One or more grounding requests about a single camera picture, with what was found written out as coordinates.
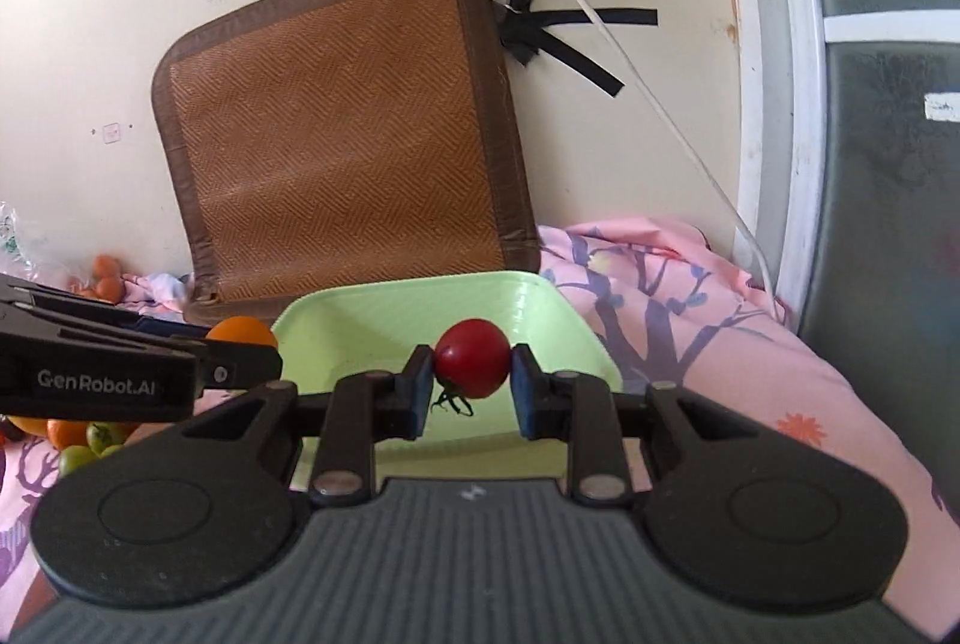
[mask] sticker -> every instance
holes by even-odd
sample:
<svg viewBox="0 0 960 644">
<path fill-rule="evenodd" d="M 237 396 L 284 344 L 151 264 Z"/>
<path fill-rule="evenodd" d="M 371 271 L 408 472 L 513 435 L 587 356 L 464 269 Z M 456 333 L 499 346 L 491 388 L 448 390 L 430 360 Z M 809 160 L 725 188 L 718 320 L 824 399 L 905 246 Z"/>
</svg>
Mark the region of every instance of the sticker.
<svg viewBox="0 0 960 644">
<path fill-rule="evenodd" d="M 923 96 L 923 112 L 931 122 L 960 122 L 960 92 L 931 92 Z"/>
<path fill-rule="evenodd" d="M 104 125 L 104 143 L 116 143 L 120 140 L 120 125 L 114 122 L 112 125 Z"/>
</svg>

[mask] cherry tomato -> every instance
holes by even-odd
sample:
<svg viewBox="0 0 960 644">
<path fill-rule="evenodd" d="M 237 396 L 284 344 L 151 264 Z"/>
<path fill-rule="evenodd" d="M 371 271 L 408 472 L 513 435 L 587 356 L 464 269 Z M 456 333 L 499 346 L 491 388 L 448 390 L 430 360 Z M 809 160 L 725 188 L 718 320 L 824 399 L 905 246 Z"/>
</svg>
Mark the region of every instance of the cherry tomato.
<svg viewBox="0 0 960 644">
<path fill-rule="evenodd" d="M 86 427 L 86 443 L 97 457 L 107 446 L 122 444 L 126 440 L 127 434 L 116 422 L 90 422 Z"/>
<path fill-rule="evenodd" d="M 89 446 L 68 446 L 59 457 L 59 478 L 64 478 L 96 459 L 97 456 Z"/>
<path fill-rule="evenodd" d="M 440 337 L 433 366 L 452 395 L 489 398 L 510 375 L 510 342 L 490 321 L 464 320 Z"/>
<path fill-rule="evenodd" d="M 60 451 L 68 446 L 86 446 L 86 428 L 89 424 L 72 419 L 47 419 L 47 440 L 54 449 Z"/>
</svg>

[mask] orange tomato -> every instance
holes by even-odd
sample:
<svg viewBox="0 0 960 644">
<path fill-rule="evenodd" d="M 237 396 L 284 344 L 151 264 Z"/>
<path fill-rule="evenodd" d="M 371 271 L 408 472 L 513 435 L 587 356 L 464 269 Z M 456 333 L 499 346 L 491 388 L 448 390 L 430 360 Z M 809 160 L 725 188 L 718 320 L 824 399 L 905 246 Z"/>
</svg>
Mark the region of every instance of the orange tomato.
<svg viewBox="0 0 960 644">
<path fill-rule="evenodd" d="M 9 414 L 7 414 L 7 419 L 10 419 L 10 422 L 13 422 L 13 424 L 24 433 L 29 433 L 31 436 L 40 436 L 40 438 L 47 437 L 46 419 L 40 419 L 39 417 L 11 417 Z"/>
<path fill-rule="evenodd" d="M 126 291 L 127 288 L 116 276 L 108 276 L 107 278 L 100 279 L 100 283 L 97 284 L 96 287 L 97 297 L 107 301 L 107 303 L 113 303 L 113 305 L 123 300 Z"/>
<path fill-rule="evenodd" d="M 68 446 L 86 446 L 86 427 L 89 422 L 72 419 L 47 419 L 47 438 L 61 452 Z"/>
<path fill-rule="evenodd" d="M 253 317 L 230 317 L 215 324 L 206 334 L 212 341 L 234 341 L 239 344 L 263 344 L 277 348 L 277 337 L 262 321 Z"/>
<path fill-rule="evenodd" d="M 109 254 L 98 254 L 90 270 L 94 278 L 116 278 L 120 275 L 120 263 Z"/>
</svg>

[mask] tree pattern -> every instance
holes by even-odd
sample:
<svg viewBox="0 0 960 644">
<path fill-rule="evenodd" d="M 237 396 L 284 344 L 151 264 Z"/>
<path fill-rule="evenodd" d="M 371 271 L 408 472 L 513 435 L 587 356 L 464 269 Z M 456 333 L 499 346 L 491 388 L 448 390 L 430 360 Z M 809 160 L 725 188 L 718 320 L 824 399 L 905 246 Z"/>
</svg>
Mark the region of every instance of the tree pattern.
<svg viewBox="0 0 960 644">
<path fill-rule="evenodd" d="M 56 480 L 56 464 L 59 459 L 59 452 L 56 452 L 49 443 L 41 438 L 29 438 L 18 449 L 16 483 L 19 484 L 21 490 L 20 497 L 27 505 L 7 529 L 0 531 L 0 588 L 7 583 L 7 580 L 16 571 L 27 551 L 27 547 L 30 545 L 30 520 L 34 515 L 35 508 L 37 508 L 37 502 Z M 40 458 L 37 475 L 31 477 L 27 460 L 32 453 L 40 451 L 44 454 Z M 13 453 L 0 450 L 0 484 L 3 483 L 5 478 L 7 460 L 11 454 Z"/>
<path fill-rule="evenodd" d="M 642 392 L 650 382 L 672 381 L 683 384 L 690 366 L 703 353 L 721 330 L 739 329 L 748 331 L 763 339 L 764 334 L 739 325 L 753 317 L 759 317 L 764 310 L 741 302 L 733 313 L 718 324 L 708 324 L 701 327 L 690 345 L 678 352 L 674 338 L 671 318 L 683 315 L 688 308 L 702 306 L 709 300 L 707 293 L 701 290 L 709 277 L 708 270 L 698 265 L 688 264 L 675 252 L 651 246 L 612 246 L 611 248 L 595 248 L 591 251 L 587 237 L 569 234 L 571 256 L 576 264 L 581 266 L 587 274 L 587 282 L 566 282 L 556 286 L 560 290 L 586 290 L 594 295 L 596 301 L 593 310 L 603 326 L 603 333 L 597 333 L 597 338 L 606 347 L 611 359 L 616 363 L 623 377 L 624 389 L 628 392 Z M 644 324 L 647 330 L 647 355 L 640 355 L 624 335 L 620 326 L 617 309 L 623 306 L 623 296 L 616 294 L 611 286 L 611 280 L 601 272 L 590 267 L 590 259 L 597 251 L 626 254 L 632 259 L 637 269 L 637 284 L 635 287 L 648 297 L 644 314 Z M 560 259 L 566 259 L 556 252 L 549 252 Z M 669 297 L 665 301 L 656 299 L 664 274 L 670 262 L 688 267 L 692 286 L 684 299 Z M 552 272 L 544 272 L 547 278 L 556 283 Z"/>
</svg>

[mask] pink bedsheet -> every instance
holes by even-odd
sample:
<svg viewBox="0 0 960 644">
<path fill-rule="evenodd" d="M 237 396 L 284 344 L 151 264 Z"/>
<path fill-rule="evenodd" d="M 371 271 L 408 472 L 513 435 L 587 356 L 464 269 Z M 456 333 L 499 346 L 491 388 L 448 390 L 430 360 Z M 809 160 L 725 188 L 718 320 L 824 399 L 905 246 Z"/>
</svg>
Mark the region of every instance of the pink bedsheet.
<svg viewBox="0 0 960 644">
<path fill-rule="evenodd" d="M 960 617 L 960 521 L 930 476 L 847 382 L 764 313 L 748 277 L 678 222 L 543 227 L 542 275 L 584 316 L 628 390 L 675 381 L 880 479 L 910 538 L 886 600 L 934 638 Z M 0 637 L 37 574 L 30 516 L 56 476 L 45 441 L 0 456 Z M 638 476 L 642 469 L 635 468 Z"/>
</svg>

